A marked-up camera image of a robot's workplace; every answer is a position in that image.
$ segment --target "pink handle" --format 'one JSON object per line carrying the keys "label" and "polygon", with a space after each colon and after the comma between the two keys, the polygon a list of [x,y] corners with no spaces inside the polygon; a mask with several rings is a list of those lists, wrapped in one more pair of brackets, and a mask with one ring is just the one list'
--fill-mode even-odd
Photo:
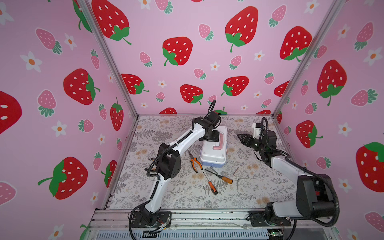
{"label": "pink handle", "polygon": [[221,150],[221,149],[223,149],[223,145],[224,145],[224,135],[223,135],[222,133],[220,133],[220,135],[219,135],[219,142],[220,142],[220,144],[219,144],[218,147],[217,147],[217,146],[213,146],[213,149],[214,149],[214,150]]}

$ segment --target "screwdriver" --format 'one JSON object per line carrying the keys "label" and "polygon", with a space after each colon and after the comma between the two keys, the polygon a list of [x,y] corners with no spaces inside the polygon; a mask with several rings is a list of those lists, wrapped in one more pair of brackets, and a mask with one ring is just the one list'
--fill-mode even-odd
{"label": "screwdriver", "polygon": [[207,178],[207,180],[208,180],[209,185],[211,186],[212,192],[216,195],[217,194],[217,190],[216,190],[215,186],[212,184],[212,182],[208,178]]}
{"label": "screwdriver", "polygon": [[221,178],[224,182],[227,182],[227,183],[229,183],[229,184],[232,184],[232,183],[233,183],[233,180],[232,180],[232,179],[229,179],[229,178],[227,178],[227,177],[218,175],[218,174],[216,174],[216,173],[214,173],[214,172],[209,171],[208,169],[204,169],[204,170],[206,170],[206,171],[208,171],[208,172],[210,172],[210,173],[212,173],[212,174],[215,174],[216,176],[218,176],[219,178]]}

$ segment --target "strawberry wallpaper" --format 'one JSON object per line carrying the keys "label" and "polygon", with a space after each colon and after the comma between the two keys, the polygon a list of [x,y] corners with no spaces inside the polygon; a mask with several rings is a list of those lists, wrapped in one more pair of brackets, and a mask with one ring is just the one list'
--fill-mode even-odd
{"label": "strawberry wallpaper", "polygon": [[383,9],[346,2],[282,109],[297,162],[332,178],[343,240],[384,239]]}
{"label": "strawberry wallpaper", "polygon": [[88,1],[139,114],[273,112],[332,3]]}
{"label": "strawberry wallpaper", "polygon": [[0,239],[84,239],[133,118],[77,2],[0,2]]}

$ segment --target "pliers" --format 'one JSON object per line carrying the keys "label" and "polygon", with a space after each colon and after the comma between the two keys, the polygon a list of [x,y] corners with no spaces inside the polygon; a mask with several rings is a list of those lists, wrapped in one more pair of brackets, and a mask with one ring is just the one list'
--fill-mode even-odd
{"label": "pliers", "polygon": [[197,164],[200,166],[201,170],[203,170],[203,166],[201,166],[201,163],[192,155],[192,153],[189,150],[188,150],[188,153],[189,153],[189,156],[191,157],[191,163],[192,163],[193,170],[195,170],[195,172],[197,173],[194,161],[196,161]]}

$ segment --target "metal tool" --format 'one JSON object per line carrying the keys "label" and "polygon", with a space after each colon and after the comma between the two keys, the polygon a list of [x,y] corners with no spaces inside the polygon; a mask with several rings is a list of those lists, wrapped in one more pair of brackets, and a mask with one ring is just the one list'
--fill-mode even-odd
{"label": "metal tool", "polygon": [[209,171],[208,169],[205,169],[205,170],[208,171],[208,172],[210,172],[210,173],[212,173],[212,174],[215,174],[216,176],[218,176],[219,178],[221,178],[224,182],[227,182],[227,183],[229,183],[229,184],[232,184],[232,183],[233,183],[233,180],[232,180],[232,179],[229,179],[229,178],[227,178],[227,177],[218,175],[218,174],[216,174],[216,173],[214,173],[214,172]]}
{"label": "metal tool", "polygon": [[239,191],[239,180],[249,179],[249,175],[247,174],[247,178],[238,178],[237,179],[237,190]]}
{"label": "metal tool", "polygon": [[212,192],[216,195],[217,190],[216,190],[215,186],[212,184],[212,182],[208,178],[207,178],[207,180],[208,180],[209,185],[211,186]]}
{"label": "metal tool", "polygon": [[233,175],[236,177],[235,173],[237,172],[237,170],[239,170],[239,167],[236,168],[235,172],[233,173]]}
{"label": "metal tool", "polygon": [[189,153],[189,156],[191,157],[191,163],[192,163],[193,170],[197,173],[194,161],[197,162],[197,164],[200,166],[201,170],[203,170],[203,166],[201,166],[201,163],[197,160],[197,158],[195,158],[189,150],[188,150],[188,153]]}

